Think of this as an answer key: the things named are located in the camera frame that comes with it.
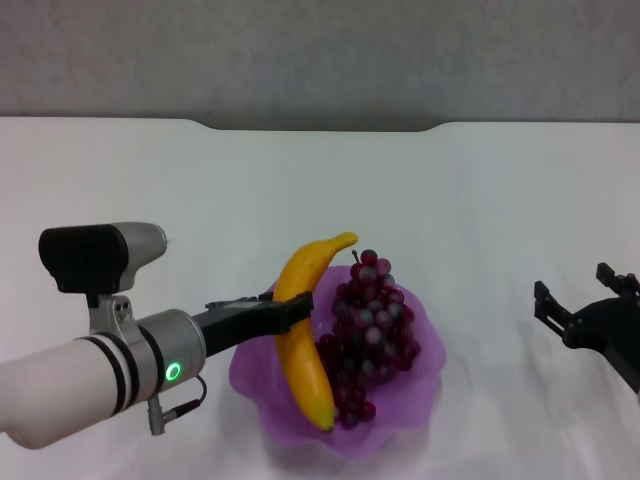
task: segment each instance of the white table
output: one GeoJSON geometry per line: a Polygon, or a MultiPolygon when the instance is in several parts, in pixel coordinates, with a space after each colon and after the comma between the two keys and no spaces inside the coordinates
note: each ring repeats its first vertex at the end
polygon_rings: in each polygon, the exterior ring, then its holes
{"type": "Polygon", "coordinates": [[[640,126],[267,133],[1,119],[0,151],[0,361],[88,329],[84,300],[58,293],[40,264],[40,232],[124,220],[158,223],[172,240],[129,292],[138,317],[260,292],[296,247],[353,230],[422,298],[449,353],[430,428],[359,462],[271,444],[228,384],[229,351],[205,367],[205,404],[165,435],[150,436],[138,405],[41,451],[2,436],[3,479],[640,475],[635,395],[597,354],[565,349],[532,298],[542,279],[574,310],[609,296],[598,262],[640,273],[640,126]]]}

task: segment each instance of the green led light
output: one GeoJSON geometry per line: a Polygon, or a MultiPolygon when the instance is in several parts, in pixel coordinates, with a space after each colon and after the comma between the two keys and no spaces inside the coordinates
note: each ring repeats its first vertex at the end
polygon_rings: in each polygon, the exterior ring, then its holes
{"type": "Polygon", "coordinates": [[[180,367],[179,363],[172,363],[167,367],[167,372],[165,373],[164,376],[167,380],[169,380],[170,382],[173,382],[176,378],[180,376],[180,370],[182,370],[182,368],[180,367]]]}

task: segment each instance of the banana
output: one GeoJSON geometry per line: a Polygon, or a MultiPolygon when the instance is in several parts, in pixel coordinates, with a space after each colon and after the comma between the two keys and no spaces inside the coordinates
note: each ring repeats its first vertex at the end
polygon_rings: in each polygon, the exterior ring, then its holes
{"type": "MultiPolygon", "coordinates": [[[[335,254],[357,241],[356,234],[345,232],[300,248],[283,268],[273,299],[283,302],[313,291],[335,254]]],[[[276,336],[275,341],[280,364],[300,410],[318,428],[331,430],[333,394],[313,340],[311,319],[298,322],[289,333],[276,336]]]]}

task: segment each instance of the purple bowl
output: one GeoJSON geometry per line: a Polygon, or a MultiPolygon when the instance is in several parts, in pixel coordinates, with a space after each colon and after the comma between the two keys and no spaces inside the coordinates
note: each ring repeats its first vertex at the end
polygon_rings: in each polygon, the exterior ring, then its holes
{"type": "MultiPolygon", "coordinates": [[[[349,279],[349,267],[338,266],[329,267],[318,282],[311,315],[316,340],[331,332],[335,288],[349,279]]],[[[264,429],[273,440],[289,446],[322,442],[342,456],[355,459],[373,453],[393,433],[429,422],[446,351],[420,301],[407,289],[399,285],[397,288],[416,315],[412,327],[422,352],[410,371],[398,372],[387,384],[367,388],[367,399],[376,405],[376,417],[359,423],[353,430],[344,430],[336,423],[333,432],[325,433],[300,413],[272,337],[255,338],[237,347],[229,368],[229,382],[236,392],[256,403],[264,429]]]]}

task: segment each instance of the gray wall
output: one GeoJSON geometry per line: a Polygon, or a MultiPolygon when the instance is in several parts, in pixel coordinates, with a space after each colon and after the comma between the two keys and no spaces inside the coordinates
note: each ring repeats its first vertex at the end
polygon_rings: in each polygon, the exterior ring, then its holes
{"type": "Polygon", "coordinates": [[[3,0],[0,114],[640,120],[638,0],[3,0]]]}

